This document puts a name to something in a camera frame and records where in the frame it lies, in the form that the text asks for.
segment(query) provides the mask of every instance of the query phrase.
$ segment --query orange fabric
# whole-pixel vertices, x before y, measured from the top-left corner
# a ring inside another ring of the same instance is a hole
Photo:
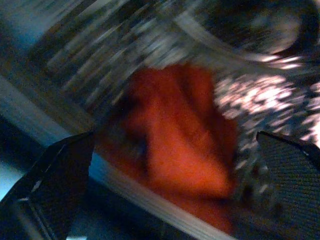
[[[138,71],[129,91],[138,105],[123,126],[146,139],[146,159],[126,159],[103,140],[100,151],[111,153],[110,162],[140,184],[230,233],[227,210],[212,199],[233,192],[237,126],[213,105],[212,78],[210,71],[189,64]]]

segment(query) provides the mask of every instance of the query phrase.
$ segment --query orange cloth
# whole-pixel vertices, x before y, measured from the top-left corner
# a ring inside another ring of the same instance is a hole
[[[227,210],[212,199],[228,198],[234,190],[236,123],[213,105],[212,78],[210,71],[189,64],[138,71],[129,93],[138,104],[123,126],[131,136],[146,139],[146,159],[137,163],[110,145],[101,147],[140,184],[230,233]]]

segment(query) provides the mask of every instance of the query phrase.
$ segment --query red fabric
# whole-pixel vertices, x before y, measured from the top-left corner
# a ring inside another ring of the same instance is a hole
[[[146,139],[146,159],[126,159],[103,142],[101,149],[140,184],[230,233],[227,209],[213,199],[228,198],[234,190],[236,123],[213,105],[212,78],[210,71],[189,64],[138,71],[129,93],[138,105],[123,126],[131,136]]]

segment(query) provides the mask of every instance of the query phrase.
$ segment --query dark mesh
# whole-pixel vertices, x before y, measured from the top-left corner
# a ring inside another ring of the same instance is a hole
[[[303,231],[306,239],[320,239],[320,173],[299,148],[259,135],[284,214]]]
[[[59,154],[63,157],[54,162],[30,197],[49,233],[59,240],[66,239],[86,190],[92,152],[83,149],[90,148],[89,140],[63,148]]]

